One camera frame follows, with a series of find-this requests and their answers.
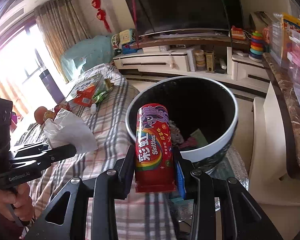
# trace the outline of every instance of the television screen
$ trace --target television screen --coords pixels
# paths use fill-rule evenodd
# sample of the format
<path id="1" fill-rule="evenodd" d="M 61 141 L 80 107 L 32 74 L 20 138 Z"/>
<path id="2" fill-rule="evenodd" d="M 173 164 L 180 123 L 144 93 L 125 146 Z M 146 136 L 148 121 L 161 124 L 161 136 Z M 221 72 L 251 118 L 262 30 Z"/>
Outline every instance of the television screen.
<path id="1" fill-rule="evenodd" d="M 133 18 L 132 0 L 126 0 Z M 240 0 L 135 0 L 138 35 L 180 29 L 243 27 Z"/>

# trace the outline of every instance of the human hand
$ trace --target human hand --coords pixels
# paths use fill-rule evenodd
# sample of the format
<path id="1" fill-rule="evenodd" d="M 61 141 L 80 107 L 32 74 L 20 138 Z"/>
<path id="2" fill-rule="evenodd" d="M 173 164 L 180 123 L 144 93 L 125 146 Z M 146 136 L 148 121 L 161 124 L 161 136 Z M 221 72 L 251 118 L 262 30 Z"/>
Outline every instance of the human hand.
<path id="1" fill-rule="evenodd" d="M 34 214 L 32 199 L 29 196 L 30 187 L 27 183 L 17 186 L 17 195 L 8 190 L 0 190 L 0 213 L 10 221 L 14 221 L 7 204 L 15 206 L 14 213 L 22 221 L 29 221 Z"/>

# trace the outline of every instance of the bed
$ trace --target bed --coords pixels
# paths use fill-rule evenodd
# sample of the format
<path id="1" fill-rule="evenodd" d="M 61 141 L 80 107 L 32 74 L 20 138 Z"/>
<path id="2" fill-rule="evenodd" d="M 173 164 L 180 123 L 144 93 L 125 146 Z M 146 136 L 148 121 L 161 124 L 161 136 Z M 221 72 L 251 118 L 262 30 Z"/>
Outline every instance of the bed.
<path id="1" fill-rule="evenodd" d="M 124 158 L 132 144 L 125 126 L 125 114 L 139 91 L 129 85 L 114 66 L 95 66 L 72 80 L 69 86 L 97 73 L 109 78 L 115 85 L 114 89 L 99 104 L 94 115 L 90 114 L 89 108 L 79 105 L 75 106 L 72 112 L 82 118 L 91 129 L 98 149 L 53 163 L 42 172 L 41 178 L 29 182 L 36 217 L 40 216 L 47 204 L 72 177 L 80 177 L 82 180 L 97 177 L 103 171 L 112 168 L 118 159 Z M 43 125 L 31 124 L 16 145 L 34 142 L 47 142 Z M 137 194 L 134 188 L 133 182 L 127 199 L 115 201 L 119 239 L 176 239 L 165 195 Z M 86 239 L 91 239 L 91 210 L 92 199 L 88 205 Z"/>

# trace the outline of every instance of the bolt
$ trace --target bolt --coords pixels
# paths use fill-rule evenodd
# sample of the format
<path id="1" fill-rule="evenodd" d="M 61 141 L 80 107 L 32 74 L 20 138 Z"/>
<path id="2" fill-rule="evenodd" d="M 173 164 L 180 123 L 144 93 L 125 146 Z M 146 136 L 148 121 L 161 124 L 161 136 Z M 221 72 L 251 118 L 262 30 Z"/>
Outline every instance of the bolt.
<path id="1" fill-rule="evenodd" d="M 237 179 L 234 178 L 234 177 L 228 178 L 228 181 L 229 181 L 229 183 L 231 183 L 231 184 L 236 184 L 236 183 L 237 183 Z"/>
<path id="2" fill-rule="evenodd" d="M 116 173 L 117 173 L 117 171 L 114 170 L 114 169 L 109 169 L 109 170 L 107 170 L 107 175 L 109 175 L 109 176 L 113 176 L 113 175 L 116 174 Z"/>
<path id="3" fill-rule="evenodd" d="M 77 177 L 74 177 L 74 178 L 71 179 L 70 182 L 71 182 L 72 184 L 78 184 L 78 183 L 80 182 L 80 179 L 77 178 Z"/>
<path id="4" fill-rule="evenodd" d="M 199 175 L 202 174 L 202 171 L 200 171 L 200 170 L 193 170 L 193 171 L 192 171 L 192 174 L 193 174 L 193 175 L 196 175 L 196 176 L 199 176 Z"/>

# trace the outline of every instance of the finger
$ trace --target finger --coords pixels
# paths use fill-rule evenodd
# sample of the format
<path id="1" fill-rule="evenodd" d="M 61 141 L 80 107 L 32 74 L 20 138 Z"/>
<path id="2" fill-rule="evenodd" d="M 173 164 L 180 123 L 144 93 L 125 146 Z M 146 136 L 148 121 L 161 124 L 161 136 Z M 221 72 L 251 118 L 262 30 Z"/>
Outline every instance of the finger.
<path id="1" fill-rule="evenodd" d="M 22 194 L 29 195 L 30 187 L 29 187 L 28 183 L 23 183 L 23 184 L 18 185 L 17 192 L 21 195 Z"/>
<path id="2" fill-rule="evenodd" d="M 14 205 L 15 208 L 19 208 L 25 204 L 28 203 L 29 199 L 31 200 L 32 203 L 32 199 L 29 197 L 29 195 L 26 195 L 26 192 L 23 193 L 22 195 L 20 195 L 19 193 L 17 194 L 17 201 Z"/>
<path id="3" fill-rule="evenodd" d="M 17 217 L 23 217 L 24 215 L 27 215 L 32 210 L 32 199 L 28 198 L 24 205 L 21 207 L 18 207 L 14 210 L 14 213 Z"/>
<path id="4" fill-rule="evenodd" d="M 29 213 L 26 214 L 26 215 L 21 216 L 20 220 L 22 220 L 22 221 L 29 221 L 29 220 L 31 220 L 33 218 L 33 214 L 34 214 L 34 207 L 32 206 L 31 210 L 29 211 Z"/>
<path id="5" fill-rule="evenodd" d="M 1 190 L 0 189 L 0 202 L 5 204 L 14 204 L 16 203 L 17 198 L 12 192 L 8 190 Z"/>

